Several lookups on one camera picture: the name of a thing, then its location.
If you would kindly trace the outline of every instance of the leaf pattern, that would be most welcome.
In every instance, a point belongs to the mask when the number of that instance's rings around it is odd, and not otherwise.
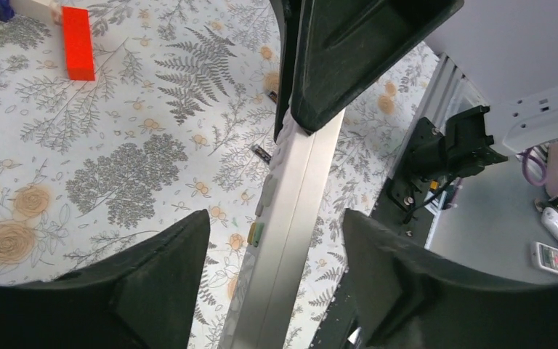
[[[184,148],[171,135],[152,135],[142,149],[125,143],[110,157],[87,159],[67,181],[69,199],[82,214],[105,204],[108,221],[135,228],[142,218],[155,215],[152,192],[179,179],[175,163],[187,160]]]
[[[210,107],[209,100],[219,102],[215,89],[228,96],[224,81],[228,84],[235,83],[228,70],[227,60],[229,57],[236,57],[228,48],[234,44],[216,35],[208,27],[205,27],[206,35],[187,29],[198,42],[186,41],[167,46],[181,49],[189,55],[155,61],[160,67],[176,72],[157,74],[157,77],[174,85],[168,88],[159,87],[159,90],[174,98],[168,105],[174,107],[170,113],[174,114],[179,125],[188,116],[194,116],[195,112],[204,111],[201,104]]]
[[[22,16],[0,24],[0,228],[25,242],[21,260],[0,255],[0,284],[49,281],[207,209],[188,348],[217,349],[230,300],[244,293],[237,281],[251,268],[246,237],[269,170],[251,146],[275,149],[272,7],[64,4],[89,10],[95,81],[66,78],[58,27]],[[436,62],[419,44],[347,107],[285,348],[309,346],[347,268],[342,212],[373,208]]]

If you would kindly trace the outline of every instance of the rose print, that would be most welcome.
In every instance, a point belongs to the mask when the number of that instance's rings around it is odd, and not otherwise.
[[[204,196],[205,198],[211,197],[209,195],[209,187],[207,187],[206,184],[204,184],[203,182],[198,181],[195,177],[193,178],[193,184],[187,183],[186,186],[189,188],[193,188],[191,197],[194,197],[198,194],[202,194],[202,196]]]
[[[241,205],[244,204],[248,204],[250,200],[252,200],[253,198],[256,197],[256,194],[250,195],[249,193],[247,193],[247,190],[245,190],[244,192],[242,192],[242,194],[240,195],[240,199],[243,201],[243,203]]]
[[[140,132],[141,135],[147,132],[151,134],[153,132],[161,132],[165,130],[163,127],[159,127],[159,123],[153,119],[144,120],[142,125],[139,125],[138,127],[142,129]]]
[[[0,222],[0,264],[18,264],[33,250],[35,232],[19,222]]]
[[[144,107],[144,102],[144,100],[136,98],[136,100],[127,100],[125,103],[131,104],[133,109],[135,109],[136,111],[140,111]]]
[[[264,95],[261,93],[257,93],[255,96],[253,96],[253,98],[251,98],[251,102],[253,104],[261,104],[263,100],[264,100]]]
[[[191,209],[187,206],[185,206],[185,203],[183,201],[179,201],[178,204],[172,204],[172,207],[174,207],[174,211],[178,211],[180,209],[182,209],[183,211],[190,211]]]
[[[272,50],[270,49],[270,47],[263,46],[260,49],[260,55],[262,56],[262,58],[264,60],[271,60],[272,56],[273,56],[273,53],[272,53]]]
[[[15,169],[16,167],[21,166],[21,164],[16,164],[11,159],[5,159],[3,161],[0,160],[0,175],[6,169]]]
[[[50,197],[44,190],[33,186],[16,191],[14,200],[14,217],[16,220],[26,220],[39,216],[49,205]]]
[[[52,60],[45,60],[44,62],[41,62],[40,60],[37,61],[37,63],[40,64],[39,67],[37,67],[37,69],[55,69],[55,68],[59,68],[59,66]]]
[[[264,89],[267,91],[279,91],[279,72],[271,71],[264,75]]]
[[[144,87],[145,89],[152,89],[153,88],[154,83],[148,81],[148,80],[144,80],[142,82],[142,87]]]
[[[395,102],[387,95],[382,95],[377,100],[377,106],[382,113],[390,115],[395,111]]]
[[[236,291],[236,285],[238,284],[238,274],[235,274],[233,278],[227,283],[227,298],[232,300],[234,297],[234,292]]]
[[[148,38],[147,36],[143,36],[142,38],[133,38],[134,40],[140,41],[140,46],[146,47],[149,45],[152,39]]]
[[[227,228],[227,215],[219,206],[209,207],[209,211],[211,213],[211,224],[220,221]]]
[[[390,96],[390,97],[394,97],[397,95],[397,86],[392,82],[392,81],[388,81],[385,85],[384,88],[386,90],[386,93]]]
[[[233,251],[238,251],[243,244],[245,243],[245,238],[241,234],[232,234],[230,236],[230,240],[228,241],[228,245]]]
[[[326,264],[328,264],[328,262],[326,262],[325,259],[320,258],[320,260],[316,260],[315,264],[317,264],[318,266],[315,267],[315,270],[319,270],[320,268],[324,268],[326,266]]]
[[[191,137],[191,141],[194,142],[196,150],[210,146],[209,141],[203,135],[195,135]]]
[[[211,22],[211,28],[213,28],[214,31],[222,31],[223,30],[223,24],[221,24],[220,22],[217,22],[216,20]]]

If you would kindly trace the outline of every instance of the black mounting plate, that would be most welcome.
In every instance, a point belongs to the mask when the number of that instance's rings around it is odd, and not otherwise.
[[[442,137],[435,125],[427,118],[420,118],[405,148],[398,158],[395,175],[388,178],[381,189],[371,218],[384,224],[400,235],[411,238],[415,244],[424,246],[433,222],[433,214],[422,208],[414,213],[408,224],[403,219],[410,209],[405,199],[411,197],[415,204],[423,202],[431,185],[415,176],[409,168],[409,154],[413,149]]]

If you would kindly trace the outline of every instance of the purple cable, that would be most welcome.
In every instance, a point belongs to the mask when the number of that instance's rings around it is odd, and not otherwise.
[[[531,155],[533,148],[528,148],[527,150],[525,150],[524,152],[522,152],[521,155],[523,157],[523,159],[521,160],[521,168],[523,171],[523,177],[525,177],[525,179],[531,184],[531,185],[535,185],[536,187],[541,187],[543,185],[546,184],[546,177],[547,177],[547,173],[546,173],[546,165],[544,164],[544,162],[541,159],[536,158],[535,156]],[[532,178],[528,164],[529,161],[533,161],[536,165],[538,165],[538,167],[540,167],[540,170],[542,171],[542,178],[540,180],[535,180]]]

